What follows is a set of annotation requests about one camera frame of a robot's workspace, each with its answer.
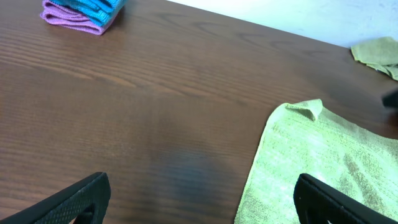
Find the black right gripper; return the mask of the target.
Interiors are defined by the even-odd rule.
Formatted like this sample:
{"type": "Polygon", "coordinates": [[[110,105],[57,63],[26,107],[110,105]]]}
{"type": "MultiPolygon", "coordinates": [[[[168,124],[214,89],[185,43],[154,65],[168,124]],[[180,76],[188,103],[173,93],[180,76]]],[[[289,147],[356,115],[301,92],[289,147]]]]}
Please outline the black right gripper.
{"type": "Polygon", "coordinates": [[[386,108],[398,109],[398,89],[395,89],[382,97],[382,104],[386,108]]]}

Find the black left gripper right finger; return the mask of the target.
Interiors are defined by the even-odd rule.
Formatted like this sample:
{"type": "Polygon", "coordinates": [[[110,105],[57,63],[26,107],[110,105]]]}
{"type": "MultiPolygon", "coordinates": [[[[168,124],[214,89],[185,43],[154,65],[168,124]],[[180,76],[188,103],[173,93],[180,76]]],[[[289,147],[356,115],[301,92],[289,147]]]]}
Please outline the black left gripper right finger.
{"type": "Polygon", "coordinates": [[[300,224],[397,224],[309,174],[300,174],[294,188],[300,224]]]}

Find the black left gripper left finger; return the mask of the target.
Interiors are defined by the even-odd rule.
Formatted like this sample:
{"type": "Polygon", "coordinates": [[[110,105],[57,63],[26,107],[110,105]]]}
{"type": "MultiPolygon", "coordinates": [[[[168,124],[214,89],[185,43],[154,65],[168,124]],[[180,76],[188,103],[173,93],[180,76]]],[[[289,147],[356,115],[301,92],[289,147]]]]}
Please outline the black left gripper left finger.
{"type": "Polygon", "coordinates": [[[1,220],[1,224],[102,224],[110,197],[111,187],[107,174],[95,172],[1,220]]]}

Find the light green cloth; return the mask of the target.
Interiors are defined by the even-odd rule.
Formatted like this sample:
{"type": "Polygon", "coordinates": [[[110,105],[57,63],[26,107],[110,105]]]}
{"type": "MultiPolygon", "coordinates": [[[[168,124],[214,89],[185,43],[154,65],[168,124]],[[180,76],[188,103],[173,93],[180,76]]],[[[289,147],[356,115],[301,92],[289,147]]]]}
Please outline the light green cloth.
{"type": "Polygon", "coordinates": [[[397,218],[397,141],[332,113],[321,100],[284,103],[269,116],[236,223],[298,223],[294,187],[307,173],[397,218]]]}

